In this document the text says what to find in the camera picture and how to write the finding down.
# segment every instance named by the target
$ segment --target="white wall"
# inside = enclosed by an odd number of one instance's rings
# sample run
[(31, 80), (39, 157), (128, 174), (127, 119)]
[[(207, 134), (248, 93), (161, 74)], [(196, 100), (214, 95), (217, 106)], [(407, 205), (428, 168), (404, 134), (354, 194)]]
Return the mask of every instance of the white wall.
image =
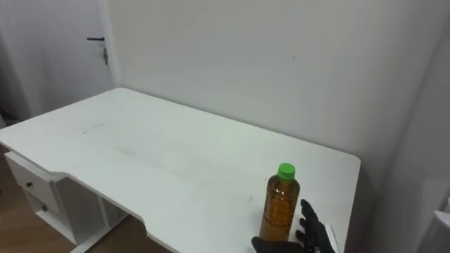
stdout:
[(401, 140), (364, 252), (416, 252), (432, 211), (450, 196), (449, 109), (450, 23)]
[(125, 86), (358, 155), (361, 234), (450, 1), (109, 4)]
[(103, 62), (98, 3), (91, 0), (0, 0), (0, 34), (28, 117), (114, 88)]
[(2, 35), (0, 30), (0, 106), (2, 110), (19, 119), (27, 119), (31, 117), (30, 107), (11, 65)]

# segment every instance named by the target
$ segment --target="white desk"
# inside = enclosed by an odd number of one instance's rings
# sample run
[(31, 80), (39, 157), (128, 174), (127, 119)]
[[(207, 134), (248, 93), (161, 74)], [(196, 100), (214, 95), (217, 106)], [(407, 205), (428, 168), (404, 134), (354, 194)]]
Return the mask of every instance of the white desk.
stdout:
[(0, 143), (67, 174), (183, 253), (253, 252), (266, 181), (290, 162), (300, 197), (344, 252), (360, 167), (353, 155), (128, 89), (2, 129)]

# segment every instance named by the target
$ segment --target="desk leg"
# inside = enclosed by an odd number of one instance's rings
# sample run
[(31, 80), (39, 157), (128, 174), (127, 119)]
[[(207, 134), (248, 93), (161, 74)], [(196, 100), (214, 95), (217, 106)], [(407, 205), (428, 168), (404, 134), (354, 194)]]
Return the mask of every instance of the desk leg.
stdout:
[(85, 253), (88, 249), (94, 246), (103, 236), (109, 233), (113, 228), (115, 228), (120, 222), (122, 222), (127, 216), (123, 216), (119, 222), (113, 226), (104, 226), (97, 233), (93, 234), (91, 237), (87, 238), (82, 244), (74, 248), (70, 253)]

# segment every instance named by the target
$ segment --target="desk drawer unit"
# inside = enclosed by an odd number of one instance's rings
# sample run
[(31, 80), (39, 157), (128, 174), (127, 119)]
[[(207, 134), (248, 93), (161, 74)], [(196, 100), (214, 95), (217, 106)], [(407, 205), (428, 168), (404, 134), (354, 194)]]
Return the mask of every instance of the desk drawer unit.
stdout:
[(6, 153), (5, 157), (18, 185), (45, 203), (49, 209), (60, 213), (53, 178), (15, 153)]

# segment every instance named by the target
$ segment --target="robotic hand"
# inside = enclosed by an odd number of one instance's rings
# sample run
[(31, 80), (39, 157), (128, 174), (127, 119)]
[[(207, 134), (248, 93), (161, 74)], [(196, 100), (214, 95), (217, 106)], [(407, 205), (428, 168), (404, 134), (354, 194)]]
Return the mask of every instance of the robotic hand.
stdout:
[(298, 242), (272, 242), (255, 236), (252, 238), (252, 245), (256, 253), (335, 253), (325, 226), (317, 218), (312, 206), (306, 200), (301, 200), (301, 205), (305, 219), (300, 219), (300, 225), (304, 228), (304, 233), (296, 231), (295, 235), (304, 246)]

